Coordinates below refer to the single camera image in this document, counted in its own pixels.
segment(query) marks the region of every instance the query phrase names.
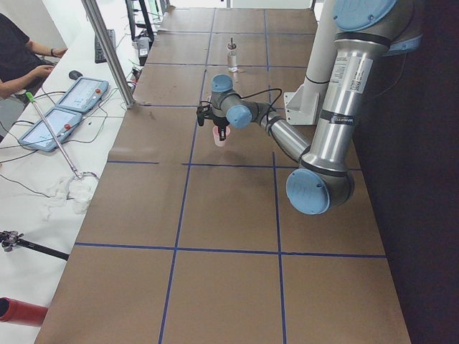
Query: keyboard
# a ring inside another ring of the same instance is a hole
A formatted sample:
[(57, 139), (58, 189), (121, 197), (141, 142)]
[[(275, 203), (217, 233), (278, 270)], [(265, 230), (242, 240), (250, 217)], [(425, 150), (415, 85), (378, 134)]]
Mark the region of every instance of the keyboard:
[[(107, 29), (108, 36), (110, 37), (110, 41), (112, 41), (113, 48), (116, 48), (116, 40), (115, 40), (115, 30), (114, 29)], [(105, 55), (103, 54), (102, 46), (97, 37), (94, 37), (94, 62), (95, 63), (102, 63), (107, 62)]]

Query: pink cup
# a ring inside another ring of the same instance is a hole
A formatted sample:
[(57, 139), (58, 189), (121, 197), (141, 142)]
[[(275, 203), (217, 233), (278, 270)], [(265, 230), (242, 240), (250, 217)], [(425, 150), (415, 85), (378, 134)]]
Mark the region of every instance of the pink cup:
[[(228, 136), (230, 135), (230, 133), (231, 133), (230, 127), (227, 127), (227, 139), (228, 139)], [(218, 127), (216, 125), (212, 128), (212, 135), (214, 136), (215, 144), (218, 147), (224, 147), (224, 145), (227, 142), (227, 140), (220, 141), (220, 135), (219, 135), (219, 132), (218, 132)]]

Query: clear plastic bottle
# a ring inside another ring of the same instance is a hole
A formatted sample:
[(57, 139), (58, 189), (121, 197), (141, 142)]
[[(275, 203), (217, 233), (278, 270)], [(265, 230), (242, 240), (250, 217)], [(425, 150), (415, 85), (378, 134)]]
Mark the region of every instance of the clear plastic bottle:
[(233, 42), (231, 37), (231, 42), (227, 45), (228, 50), (228, 70), (230, 72), (237, 72), (237, 45)]

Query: black shirt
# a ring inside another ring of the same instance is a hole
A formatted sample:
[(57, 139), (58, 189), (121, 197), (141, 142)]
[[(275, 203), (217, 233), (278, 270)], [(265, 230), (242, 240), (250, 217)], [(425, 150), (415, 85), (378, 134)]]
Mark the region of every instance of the black shirt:
[(27, 36), (11, 20), (0, 13), (0, 80), (3, 82), (25, 76), (44, 62), (25, 44)]

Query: red cylinder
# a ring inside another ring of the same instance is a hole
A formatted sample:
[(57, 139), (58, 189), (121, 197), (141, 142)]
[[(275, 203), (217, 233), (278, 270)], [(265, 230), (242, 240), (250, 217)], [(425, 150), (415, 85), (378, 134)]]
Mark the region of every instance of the red cylinder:
[(8, 297), (0, 298), (0, 321), (40, 327), (48, 309)]

